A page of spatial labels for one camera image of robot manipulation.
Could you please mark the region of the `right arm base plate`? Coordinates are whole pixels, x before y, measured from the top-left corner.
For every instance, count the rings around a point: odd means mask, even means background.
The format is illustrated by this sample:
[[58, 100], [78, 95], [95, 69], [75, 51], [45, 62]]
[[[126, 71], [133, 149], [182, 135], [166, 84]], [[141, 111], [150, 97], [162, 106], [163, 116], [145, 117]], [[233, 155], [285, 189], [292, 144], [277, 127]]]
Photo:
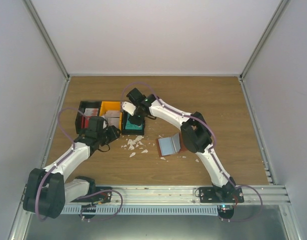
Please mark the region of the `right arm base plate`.
[[201, 186], [193, 192], [194, 196], [199, 198], [200, 203], [244, 203], [244, 194], [241, 188], [235, 189], [227, 196], [220, 197], [213, 186]]

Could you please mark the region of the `black bin with green cards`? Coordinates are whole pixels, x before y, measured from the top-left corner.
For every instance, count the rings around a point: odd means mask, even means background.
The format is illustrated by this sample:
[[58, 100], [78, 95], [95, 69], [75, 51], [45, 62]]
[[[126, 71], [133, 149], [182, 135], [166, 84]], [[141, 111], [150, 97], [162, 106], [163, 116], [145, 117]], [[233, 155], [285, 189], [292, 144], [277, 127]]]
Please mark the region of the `black bin with green cards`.
[[121, 134], [143, 136], [145, 134], [145, 120], [136, 115], [136, 107], [127, 101], [121, 104]]

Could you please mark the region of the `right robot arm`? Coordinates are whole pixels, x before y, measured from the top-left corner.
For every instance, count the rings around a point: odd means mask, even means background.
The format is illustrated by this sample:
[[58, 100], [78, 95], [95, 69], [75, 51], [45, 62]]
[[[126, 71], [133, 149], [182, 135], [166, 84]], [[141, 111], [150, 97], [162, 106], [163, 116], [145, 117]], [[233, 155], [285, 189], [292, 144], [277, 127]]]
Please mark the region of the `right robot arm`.
[[178, 128], [185, 148], [197, 155], [209, 173], [215, 198], [225, 203], [233, 197], [236, 184], [217, 157], [214, 133], [200, 112], [181, 111], [155, 94], [145, 96], [137, 88], [126, 97], [128, 101], [122, 101], [121, 108], [130, 114], [130, 122], [139, 125], [144, 118], [159, 118]]

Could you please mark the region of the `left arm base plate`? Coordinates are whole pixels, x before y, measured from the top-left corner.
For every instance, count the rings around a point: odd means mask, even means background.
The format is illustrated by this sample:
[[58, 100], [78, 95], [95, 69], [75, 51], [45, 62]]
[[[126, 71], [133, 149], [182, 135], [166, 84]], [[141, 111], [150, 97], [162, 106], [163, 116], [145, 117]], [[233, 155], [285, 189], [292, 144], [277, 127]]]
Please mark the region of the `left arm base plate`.
[[111, 194], [112, 194], [112, 187], [110, 186], [96, 186], [95, 190], [91, 190], [87, 193], [87, 195], [91, 195], [97, 192], [101, 192], [98, 193], [96, 195], [90, 196], [90, 197], [86, 197], [86, 198], [78, 198], [78, 201], [84, 202], [84, 203], [92, 203], [92, 204], [98, 204], [98, 203], [109, 203], [111, 201]]

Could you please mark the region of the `green credit card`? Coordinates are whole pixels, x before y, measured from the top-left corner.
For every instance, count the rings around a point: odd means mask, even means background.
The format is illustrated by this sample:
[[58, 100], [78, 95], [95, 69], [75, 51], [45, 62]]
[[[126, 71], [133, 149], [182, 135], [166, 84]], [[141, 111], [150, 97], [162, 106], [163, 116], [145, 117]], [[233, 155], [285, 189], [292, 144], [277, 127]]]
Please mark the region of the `green credit card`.
[[143, 125], [136, 125], [136, 124], [131, 123], [130, 120], [129, 120], [129, 117], [130, 117], [130, 114], [127, 113], [126, 114], [126, 123], [125, 123], [125, 127], [124, 127], [126, 130], [140, 131], [144, 128]]

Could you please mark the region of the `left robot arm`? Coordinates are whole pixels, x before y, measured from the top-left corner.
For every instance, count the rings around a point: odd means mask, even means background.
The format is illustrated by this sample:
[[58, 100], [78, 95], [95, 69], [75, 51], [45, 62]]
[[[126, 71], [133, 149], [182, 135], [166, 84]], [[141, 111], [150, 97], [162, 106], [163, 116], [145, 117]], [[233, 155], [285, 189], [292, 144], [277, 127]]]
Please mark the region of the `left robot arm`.
[[101, 147], [117, 140], [121, 131], [101, 116], [91, 116], [86, 128], [78, 132], [69, 149], [50, 165], [34, 168], [28, 176], [22, 207], [25, 211], [55, 219], [64, 206], [81, 202], [86, 207], [111, 200], [111, 189], [97, 192], [93, 178], [78, 176], [71, 182], [68, 177]]

